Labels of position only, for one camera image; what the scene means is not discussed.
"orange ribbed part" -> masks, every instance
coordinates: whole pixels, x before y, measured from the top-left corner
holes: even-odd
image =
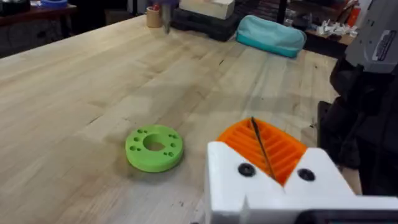
[[[256,119],[261,141],[266,150],[276,181],[284,185],[307,147],[285,132]],[[244,119],[225,130],[217,141],[225,142],[249,162],[271,176],[251,120]]]

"teal pencil case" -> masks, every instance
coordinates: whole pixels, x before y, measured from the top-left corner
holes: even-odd
[[[236,41],[275,54],[294,58],[303,49],[304,32],[256,16],[245,16],[239,23]]]

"green 3d printed disc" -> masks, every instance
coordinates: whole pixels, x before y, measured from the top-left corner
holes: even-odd
[[[166,126],[144,126],[127,137],[126,154],[134,167],[146,172],[162,172],[173,168],[182,158],[182,139]]]

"white plastic housing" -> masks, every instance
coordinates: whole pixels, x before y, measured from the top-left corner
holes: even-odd
[[[210,142],[205,177],[206,223],[293,223],[300,212],[325,210],[398,210],[395,197],[357,196],[328,157],[308,148],[284,187],[255,167],[245,177],[238,166],[249,163],[223,142]],[[299,169],[315,174],[312,182],[297,174]]]

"black screw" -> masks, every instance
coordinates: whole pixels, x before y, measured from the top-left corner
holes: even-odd
[[[309,169],[299,169],[297,171],[298,176],[301,177],[301,179],[306,180],[306,181],[314,181],[315,180],[315,174],[310,171]]]
[[[254,166],[248,163],[242,163],[241,165],[239,165],[238,171],[240,174],[242,174],[245,177],[252,177],[254,176],[254,174],[256,174]]]

